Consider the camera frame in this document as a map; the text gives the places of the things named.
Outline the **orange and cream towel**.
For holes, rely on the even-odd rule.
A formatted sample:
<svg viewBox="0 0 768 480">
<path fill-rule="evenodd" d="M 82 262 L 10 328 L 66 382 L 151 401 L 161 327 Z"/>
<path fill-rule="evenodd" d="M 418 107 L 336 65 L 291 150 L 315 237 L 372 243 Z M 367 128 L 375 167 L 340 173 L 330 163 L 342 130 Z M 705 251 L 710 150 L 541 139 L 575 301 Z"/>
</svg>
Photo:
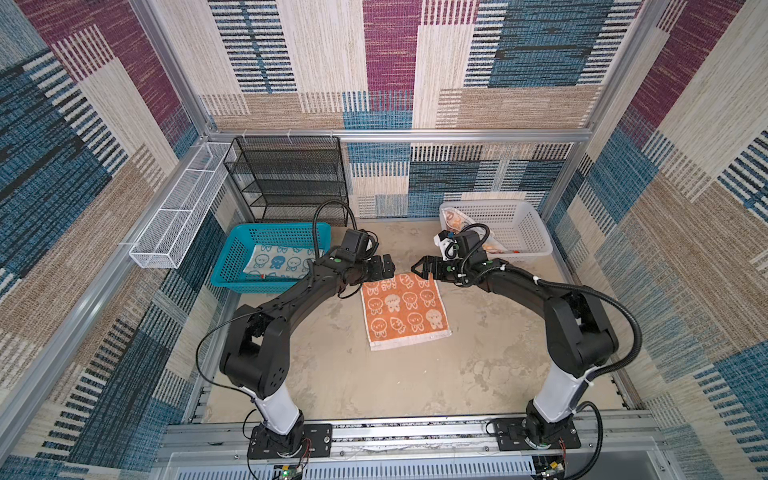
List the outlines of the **orange and cream towel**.
<svg viewBox="0 0 768 480">
<path fill-rule="evenodd" d="M 414 273 L 363 284 L 362 303 L 369 346 L 383 351 L 452 335 L 436 282 Z"/>
</svg>

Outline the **blue and cream towel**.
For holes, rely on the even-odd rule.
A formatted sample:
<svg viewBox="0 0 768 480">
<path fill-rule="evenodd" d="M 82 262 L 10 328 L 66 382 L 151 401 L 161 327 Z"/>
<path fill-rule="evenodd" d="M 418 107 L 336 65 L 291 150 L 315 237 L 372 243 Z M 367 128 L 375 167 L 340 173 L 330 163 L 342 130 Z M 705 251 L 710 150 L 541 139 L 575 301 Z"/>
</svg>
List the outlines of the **blue and cream towel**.
<svg viewBox="0 0 768 480">
<path fill-rule="evenodd" d="M 315 259 L 313 248 L 256 244 L 243 273 L 262 280 L 300 279 Z"/>
</svg>

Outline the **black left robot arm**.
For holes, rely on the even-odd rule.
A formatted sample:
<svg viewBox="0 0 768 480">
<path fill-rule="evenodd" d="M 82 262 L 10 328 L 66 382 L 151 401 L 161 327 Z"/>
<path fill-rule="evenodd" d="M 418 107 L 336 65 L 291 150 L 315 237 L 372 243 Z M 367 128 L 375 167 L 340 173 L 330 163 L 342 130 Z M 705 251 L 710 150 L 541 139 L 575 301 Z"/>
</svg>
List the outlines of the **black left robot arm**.
<svg viewBox="0 0 768 480">
<path fill-rule="evenodd" d="M 238 308 L 228 329 L 219 371 L 245 394 L 262 416 L 248 456 L 295 457 L 308 450 L 304 414 L 285 385 L 290 370 L 291 336 L 315 309 L 348 287 L 390 280 L 396 267 L 377 253 L 372 233 L 349 229 L 342 244 L 308 262 L 308 271 L 291 288 L 257 307 Z"/>
</svg>

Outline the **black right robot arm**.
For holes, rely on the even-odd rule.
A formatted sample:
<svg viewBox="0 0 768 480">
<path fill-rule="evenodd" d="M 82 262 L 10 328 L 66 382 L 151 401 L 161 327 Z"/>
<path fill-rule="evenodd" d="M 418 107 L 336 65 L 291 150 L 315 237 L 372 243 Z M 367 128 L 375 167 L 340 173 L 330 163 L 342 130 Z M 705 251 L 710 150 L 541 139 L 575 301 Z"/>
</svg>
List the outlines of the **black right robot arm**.
<svg viewBox="0 0 768 480">
<path fill-rule="evenodd" d="M 564 439 L 572 416 L 599 368 L 618 350 L 618 338 L 598 298 L 570 284 L 543 281 L 500 258 L 490 259 L 470 229 L 437 236 L 442 254 L 411 266 L 422 279 L 477 287 L 505 297 L 544 320 L 551 365 L 539 393 L 529 401 L 523 426 L 530 447 Z"/>
</svg>

